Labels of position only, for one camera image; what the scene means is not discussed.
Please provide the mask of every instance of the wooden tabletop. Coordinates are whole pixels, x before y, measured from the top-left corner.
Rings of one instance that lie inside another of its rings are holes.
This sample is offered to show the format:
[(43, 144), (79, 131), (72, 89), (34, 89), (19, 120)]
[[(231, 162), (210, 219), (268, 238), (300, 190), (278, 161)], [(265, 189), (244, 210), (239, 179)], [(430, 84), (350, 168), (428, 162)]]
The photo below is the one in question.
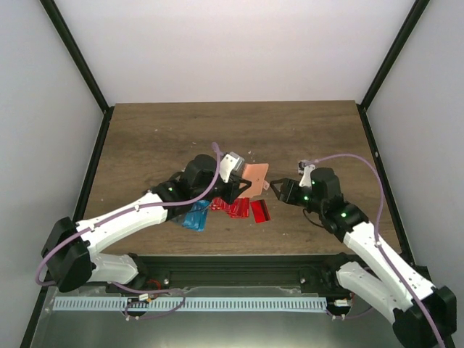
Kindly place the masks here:
[[(137, 200), (166, 181), (197, 154), (210, 154), (216, 141), (248, 163), (269, 163), (267, 180), (299, 179), (297, 163), (330, 154), (353, 153), (371, 162), (363, 126), (353, 101), (283, 101), (176, 104), (118, 104), (109, 127), (85, 217), (93, 218)], [(361, 161), (324, 163), (341, 182), (345, 198), (372, 220), (379, 188)], [(209, 212), (204, 232), (167, 222), (139, 231), (109, 247), (123, 254), (332, 254), (349, 250), (332, 235), (310, 225), (302, 210), (279, 202), (272, 191), (261, 197), (271, 221), (256, 224)], [(381, 234), (399, 251), (385, 207)]]

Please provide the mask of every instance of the robotic arm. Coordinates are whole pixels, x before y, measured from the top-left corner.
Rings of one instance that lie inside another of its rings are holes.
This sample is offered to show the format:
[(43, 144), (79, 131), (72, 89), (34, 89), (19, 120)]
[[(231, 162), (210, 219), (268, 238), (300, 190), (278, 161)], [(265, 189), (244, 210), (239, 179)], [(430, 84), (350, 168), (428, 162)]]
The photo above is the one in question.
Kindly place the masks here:
[[(200, 198), (211, 202), (220, 197), (232, 204), (252, 185), (239, 175), (243, 164), (244, 159), (233, 152), (222, 159), (219, 149), (217, 159), (200, 154), (183, 172), (152, 187), (135, 202), (76, 224), (68, 217), (59, 220), (42, 250), (54, 283), (61, 292), (88, 282), (116, 282), (140, 289), (148, 274), (137, 255), (117, 256), (102, 251), (143, 228), (186, 214)], [(70, 237), (76, 238), (58, 247)]]
[(348, 289), (378, 310), (393, 326), (404, 347), (434, 347), (437, 343), (426, 317), (379, 250), (383, 247), (435, 322), (441, 337), (456, 331), (456, 297), (446, 287), (438, 289), (411, 268), (381, 237), (376, 241), (374, 225), (356, 205), (346, 201), (340, 182), (331, 168), (304, 167), (300, 182), (272, 181), (277, 198), (319, 215), (322, 226), (359, 255), (376, 276), (339, 254), (327, 262), (331, 283)]

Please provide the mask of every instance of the gray wall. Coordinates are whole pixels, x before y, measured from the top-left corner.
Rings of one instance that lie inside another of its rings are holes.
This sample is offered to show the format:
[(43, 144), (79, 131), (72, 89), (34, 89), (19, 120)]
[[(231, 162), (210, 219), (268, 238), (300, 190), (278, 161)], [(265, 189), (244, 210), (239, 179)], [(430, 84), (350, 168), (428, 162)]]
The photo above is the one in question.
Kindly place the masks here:
[(57, 0), (110, 104), (356, 99), (413, 0)]
[(431, 1), (368, 110), (414, 255), (458, 296), (464, 345), (464, 1)]
[(102, 114), (39, 1), (0, 1), (0, 23), (0, 345), (16, 348), (39, 252), (73, 213)]

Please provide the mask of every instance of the black cable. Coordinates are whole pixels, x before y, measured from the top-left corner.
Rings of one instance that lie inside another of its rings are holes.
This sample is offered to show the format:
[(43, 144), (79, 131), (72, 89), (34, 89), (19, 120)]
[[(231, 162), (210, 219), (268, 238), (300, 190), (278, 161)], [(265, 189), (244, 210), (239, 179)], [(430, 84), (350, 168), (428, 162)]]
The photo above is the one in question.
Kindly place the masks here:
[(309, 217), (309, 215), (306, 215), (306, 213), (309, 214), (309, 212), (306, 210), (306, 209), (303, 209), (303, 215), (304, 217), (306, 218), (306, 220), (308, 220), (311, 224), (313, 224), (314, 226), (316, 227), (320, 227), (320, 228), (324, 228), (324, 226), (318, 224), (318, 223), (315, 223), (314, 221), (312, 221)]

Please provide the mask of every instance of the wooden table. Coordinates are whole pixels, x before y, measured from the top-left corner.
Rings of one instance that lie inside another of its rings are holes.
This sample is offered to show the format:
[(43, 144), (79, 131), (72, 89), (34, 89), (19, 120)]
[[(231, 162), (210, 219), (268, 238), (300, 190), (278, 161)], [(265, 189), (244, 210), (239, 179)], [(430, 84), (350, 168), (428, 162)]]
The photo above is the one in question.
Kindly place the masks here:
[[(234, 151), (248, 163), (269, 163), (268, 181), (298, 179), (297, 163), (303, 159), (342, 152), (359, 154), (370, 161), (372, 158), (353, 101), (118, 104), (86, 218), (136, 200), (144, 190), (182, 170), (197, 154), (214, 156), (213, 141), (222, 151)], [(324, 165), (336, 171), (346, 199), (374, 219), (379, 189), (368, 167), (350, 158), (333, 159)], [(106, 252), (198, 255), (349, 251), (334, 236), (310, 225), (300, 208), (277, 201), (271, 190), (259, 198), (268, 204), (269, 222), (256, 224), (252, 215), (242, 220), (231, 219), (224, 212), (209, 212), (204, 232), (163, 223), (113, 244)], [(380, 231), (399, 251), (386, 207)]]

